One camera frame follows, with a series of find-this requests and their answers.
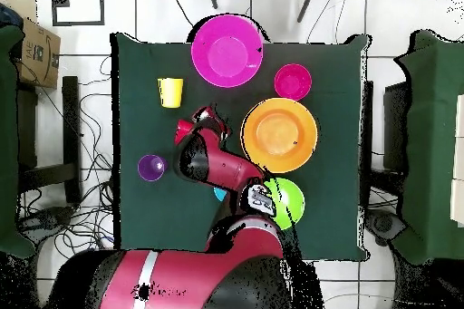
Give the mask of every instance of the orange bowl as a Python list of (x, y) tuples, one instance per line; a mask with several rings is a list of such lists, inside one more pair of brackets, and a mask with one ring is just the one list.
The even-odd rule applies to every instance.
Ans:
[(242, 123), (243, 151), (272, 173), (300, 168), (313, 154), (316, 142), (313, 115), (300, 102), (290, 99), (261, 101)]

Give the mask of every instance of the floor tile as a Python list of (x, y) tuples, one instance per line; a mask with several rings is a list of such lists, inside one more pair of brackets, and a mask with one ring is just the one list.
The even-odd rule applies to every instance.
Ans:
[(362, 244), (370, 253), (370, 257), (361, 262), (361, 280), (394, 280), (394, 263), (390, 249), (387, 246), (378, 246), (374, 236), (366, 229)]
[(451, 219), (464, 224), (464, 181), (458, 179), (451, 184)]
[(464, 0), (367, 0), (368, 55), (398, 56), (408, 51), (411, 33), (431, 29), (456, 40), (464, 34)]
[(464, 94), (458, 96), (456, 111), (456, 137), (464, 137)]
[[(383, 153), (383, 95), (387, 86), (404, 82), (406, 76), (393, 59), (367, 60), (367, 79), (373, 81), (372, 98), (372, 151)], [(372, 155), (372, 167), (383, 168), (383, 156)]]
[(253, 0), (253, 18), (274, 43), (343, 43), (363, 32), (363, 0), (311, 0), (302, 22), (296, 19), (305, 0)]
[[(82, 172), (82, 180), (87, 177), (87, 171)], [(82, 194), (85, 195), (88, 190), (92, 189), (94, 186), (98, 185), (99, 182), (103, 182), (109, 179), (110, 172), (99, 171), (95, 173), (92, 171), (89, 178), (82, 183)], [(49, 206), (52, 206), (53, 203), (50, 200), (43, 200), (42, 203), (48, 203)], [(89, 193), (88, 197), (82, 202), (82, 208), (76, 212), (76, 217), (72, 220), (72, 224), (78, 222), (95, 222), (97, 217), (96, 213), (89, 214), (93, 208), (96, 208), (100, 205), (99, 190), (96, 188), (92, 193)], [(100, 219), (105, 214), (100, 213), (98, 219)], [(106, 217), (104, 224), (101, 226), (110, 232), (112, 232), (112, 217)], [(76, 227), (75, 231), (79, 235), (87, 235), (88, 232), (92, 231), (93, 226), (87, 225), (87, 227)], [(75, 251), (80, 252), (83, 249), (91, 247), (92, 239), (90, 237), (78, 237), (73, 235), (70, 232), (67, 232), (67, 237), (64, 235), (58, 234), (56, 238), (56, 247), (55, 247), (55, 237), (48, 238), (40, 250), (38, 266), (37, 266), (37, 277), (41, 278), (55, 278), (60, 267), (66, 262), (67, 258), (73, 255), (72, 249), (69, 247), (71, 245), (70, 240), (72, 240), (72, 245), (75, 246)]]
[(358, 283), (321, 282), (324, 309), (357, 309)]
[[(98, 1), (70, 0), (69, 8), (57, 8), (57, 19), (91, 21)], [(61, 37), (60, 54), (109, 54), (110, 33), (135, 35), (134, 14), (135, 0), (104, 0), (104, 25), (53, 26), (52, 0), (37, 0), (37, 22)]]
[(65, 207), (67, 205), (63, 183), (41, 187), (40, 191), (42, 192), (41, 197), (41, 193), (38, 190), (29, 190), (25, 194), (26, 206), (31, 207), (33, 213), (37, 209), (42, 210), (49, 207)]
[(39, 303), (44, 306), (52, 292), (54, 280), (37, 280), (37, 294)]
[(354, 261), (314, 261), (320, 280), (357, 280), (358, 263)]
[[(37, 88), (38, 103), (36, 108), (36, 155), (38, 167), (59, 164), (63, 162), (63, 96), (62, 86), (64, 76), (77, 76), (80, 85), (80, 98), (92, 94), (82, 101), (82, 109), (101, 125), (101, 138), (97, 150), (104, 154), (112, 163), (112, 112), (111, 112), (111, 81), (108, 79), (111, 70), (111, 58), (103, 56), (62, 56), (58, 72), (58, 88), (56, 90)], [(88, 122), (98, 137), (98, 126), (95, 121), (81, 113), (82, 119)], [(89, 168), (93, 156), (94, 138), (91, 129), (81, 120), (81, 166)]]
[(359, 309), (392, 309), (394, 292), (394, 282), (361, 282)]
[(388, 210), (391, 212), (395, 211), (396, 205), (398, 204), (398, 198), (396, 196), (391, 195), (390, 193), (386, 193), (377, 188), (371, 188), (371, 195), (369, 197), (369, 204), (376, 204), (376, 203), (390, 203), (390, 205), (381, 206), (380, 209)]
[[(204, 17), (231, 13), (245, 14), (249, 0), (179, 0), (192, 24)], [(192, 26), (176, 0), (137, 0), (137, 38), (146, 43), (185, 43)]]
[(37, 277), (39, 278), (55, 278), (62, 265), (73, 255), (72, 250), (59, 237), (56, 239), (57, 247), (55, 247), (54, 239), (55, 237), (47, 238), (40, 247), (37, 262)]
[(453, 178), (464, 181), (464, 137), (456, 138)]

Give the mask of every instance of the pink bowl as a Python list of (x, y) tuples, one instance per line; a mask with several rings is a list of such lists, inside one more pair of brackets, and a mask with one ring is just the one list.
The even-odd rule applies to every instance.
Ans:
[(298, 101), (308, 94), (311, 82), (311, 74), (303, 65), (289, 63), (275, 75), (274, 87), (280, 97)]
[(223, 14), (199, 28), (191, 55), (195, 68), (207, 82), (234, 88), (256, 74), (263, 60), (263, 42), (247, 20)]

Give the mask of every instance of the table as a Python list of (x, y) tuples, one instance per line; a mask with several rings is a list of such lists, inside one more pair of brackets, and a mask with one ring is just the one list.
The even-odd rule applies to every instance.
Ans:
[[(120, 119), (119, 128), (113, 123), (113, 143), (121, 145), (121, 247), (204, 249), (219, 203), (211, 187), (182, 180), (172, 170), (178, 120), (215, 101), (233, 131), (227, 149), (243, 156), (242, 120), (255, 104), (276, 97), (274, 76), (282, 65), (300, 63), (313, 77), (301, 103), (316, 119), (319, 141), (303, 167), (282, 176), (305, 195), (304, 216), (296, 225), (299, 246), (307, 259), (364, 260), (357, 246), (358, 140), (360, 60), (367, 44), (366, 35), (341, 45), (266, 43), (256, 76), (240, 87), (220, 89), (197, 73), (189, 43), (137, 43), (112, 34), (113, 66), (119, 69), (113, 99), (119, 98)], [(159, 77), (184, 79), (179, 109), (160, 106)], [(150, 153), (166, 158), (169, 165), (155, 183), (141, 180), (137, 171), (139, 159)]]
[(395, 59), (407, 73), (407, 114), (401, 216), (408, 228), (392, 243), (414, 265), (433, 258), (464, 259), (464, 229), (450, 219), (458, 96), (464, 94), (464, 43), (430, 31), (413, 34)]

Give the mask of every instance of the lime green bowl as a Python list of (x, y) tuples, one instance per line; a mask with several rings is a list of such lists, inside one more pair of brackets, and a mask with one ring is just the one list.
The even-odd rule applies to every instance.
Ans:
[(275, 178), (265, 182), (275, 203), (275, 222), (282, 230), (292, 226), (290, 216), (296, 224), (305, 212), (305, 196), (301, 189), (289, 179)]

